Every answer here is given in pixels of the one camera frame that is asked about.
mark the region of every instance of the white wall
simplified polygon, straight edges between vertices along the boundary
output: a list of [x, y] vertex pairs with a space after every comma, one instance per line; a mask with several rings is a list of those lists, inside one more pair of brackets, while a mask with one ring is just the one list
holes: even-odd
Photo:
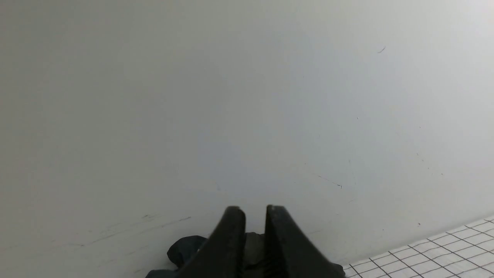
[[340, 263], [494, 213], [493, 12], [3, 1], [0, 276], [141, 278], [227, 205]]

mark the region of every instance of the white tiled floor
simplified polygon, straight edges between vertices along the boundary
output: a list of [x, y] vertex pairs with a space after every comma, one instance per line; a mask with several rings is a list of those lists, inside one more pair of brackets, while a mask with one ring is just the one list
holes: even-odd
[[494, 217], [344, 267], [352, 278], [492, 278]]

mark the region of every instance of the dark fabric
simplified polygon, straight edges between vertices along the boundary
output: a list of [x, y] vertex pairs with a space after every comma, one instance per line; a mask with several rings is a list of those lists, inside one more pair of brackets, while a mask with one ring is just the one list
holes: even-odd
[[[175, 242], [168, 252], [168, 258], [179, 269], [183, 267], [199, 251], [201, 246], [207, 241], [207, 238], [193, 235], [179, 239]], [[246, 242], [244, 248], [244, 278], [261, 278], [263, 277], [264, 266], [264, 235], [254, 232], [246, 233]], [[343, 267], [331, 263], [341, 275], [345, 276]], [[146, 278], [174, 278], [177, 271], [172, 270], [152, 270]]]
[[177, 276], [177, 273], [178, 272], [173, 270], [151, 270], [146, 275], [146, 278], [175, 278]]
[[[177, 242], [168, 249], [166, 254], [170, 261], [180, 269], [192, 259], [206, 240], [207, 238], [199, 235], [183, 237], [177, 240]], [[146, 278], [174, 278], [176, 275], [177, 271], [173, 270], [151, 270]]]
[[177, 240], [166, 254], [170, 261], [180, 269], [199, 251], [199, 248], [206, 241], [207, 238], [199, 235], [183, 237]]

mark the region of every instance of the scuff mark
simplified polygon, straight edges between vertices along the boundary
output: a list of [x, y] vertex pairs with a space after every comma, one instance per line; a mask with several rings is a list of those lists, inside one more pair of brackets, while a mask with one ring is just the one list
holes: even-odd
[[145, 216], [141, 217], [141, 219], [143, 219], [142, 221], [132, 223], [132, 224], [130, 224], [130, 226], [135, 227], [135, 226], [138, 226], [142, 223], [152, 222], [152, 221], [156, 220], [157, 218], [159, 218], [159, 216], [160, 216], [159, 214], [146, 214]]
[[113, 234], [111, 234], [111, 235], [107, 235], [107, 236], [101, 237], [101, 238], [99, 238], [99, 239], [97, 239], [97, 240], [94, 240], [94, 241], [91, 241], [91, 242], [89, 242], [89, 243], [86, 243], [86, 245], [91, 245], [91, 244], [93, 244], [93, 243], [97, 243], [97, 242], [99, 242], [99, 241], [102, 241], [102, 240], [105, 240], [105, 239], [109, 239], [109, 238], [111, 238], [111, 237], [114, 237], [114, 236], [116, 236], [116, 235], [118, 235], [118, 234], [121, 234], [121, 233], [123, 233], [123, 232], [126, 232], [126, 231], [128, 231], [128, 230], [124, 230], [124, 231], [121, 231], [121, 232], [116, 232], [116, 233], [113, 233]]
[[315, 233], [318, 233], [318, 232], [322, 232], [324, 229], [320, 229], [320, 230], [317, 230], [317, 231], [313, 231], [313, 232], [309, 232], [307, 235], [310, 235], [310, 234], [315, 234]]
[[64, 246], [78, 246], [78, 247], [84, 247], [85, 245], [84, 245], [84, 244], [81, 244], [81, 243], [67, 243], [67, 244], [64, 244]]
[[118, 222], [118, 223], [115, 223], [115, 224], [112, 224], [112, 225], [109, 225], [108, 227], [106, 227], [107, 229], [111, 229], [113, 227], [116, 227], [118, 225], [122, 224], [122, 222]]
[[140, 247], [140, 248], [139, 248], [139, 249], [137, 249], [137, 250], [134, 250], [134, 251], [132, 251], [132, 252], [129, 252], [129, 253], [125, 254], [125, 255], [124, 255], [124, 257], [130, 256], [130, 255], [132, 255], [132, 254], [134, 254], [134, 253], [136, 253], [136, 252], [139, 252], [139, 251], [141, 251], [141, 250], [144, 250], [144, 249], [146, 249], [146, 248], [148, 248], [148, 247], [149, 247], [149, 245], [144, 245], [144, 246]]
[[325, 177], [323, 177], [323, 176], [320, 176], [320, 175], [317, 175], [317, 174], [314, 174], [314, 173], [312, 173], [312, 174], [313, 174], [313, 175], [318, 176], [319, 178], [321, 178], [321, 179], [323, 179], [323, 180], [325, 180], [325, 181], [327, 181], [327, 182], [330, 182], [330, 183], [332, 183], [332, 184], [335, 184], [335, 185], [339, 186], [339, 187], [340, 187], [340, 189], [341, 189], [341, 188], [343, 188], [341, 185], [339, 185], [339, 184], [337, 184], [337, 183], [334, 183], [334, 182], [332, 182], [332, 181], [330, 181], [330, 180], [326, 179], [326, 178], [325, 178]]
[[154, 226], [154, 227], [151, 227], [151, 228], [149, 228], [149, 229], [145, 229], [145, 230], [143, 230], [143, 231], [141, 231], [141, 232], [137, 233], [136, 235], [143, 234], [143, 233], [145, 233], [145, 232], [149, 232], [149, 231], [156, 230], [156, 229], [161, 229], [161, 228], [164, 228], [164, 227], [166, 227], [166, 226], [174, 225], [174, 224], [177, 224], [177, 223], [179, 223], [179, 222], [182, 222], [182, 221], [184, 221], [184, 220], [191, 219], [191, 218], [192, 218], [192, 216], [189, 216], [189, 217], [182, 218], [182, 219], [179, 219], [179, 220], [175, 220], [175, 221], [172, 221], [172, 222], [167, 222], [167, 223], [165, 223], [165, 224], [163, 224], [163, 225]]

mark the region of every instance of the grid pattern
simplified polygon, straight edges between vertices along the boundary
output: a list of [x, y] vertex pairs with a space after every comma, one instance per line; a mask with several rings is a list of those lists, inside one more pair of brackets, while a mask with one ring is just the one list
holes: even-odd
[[344, 267], [348, 278], [494, 277], [494, 217]]

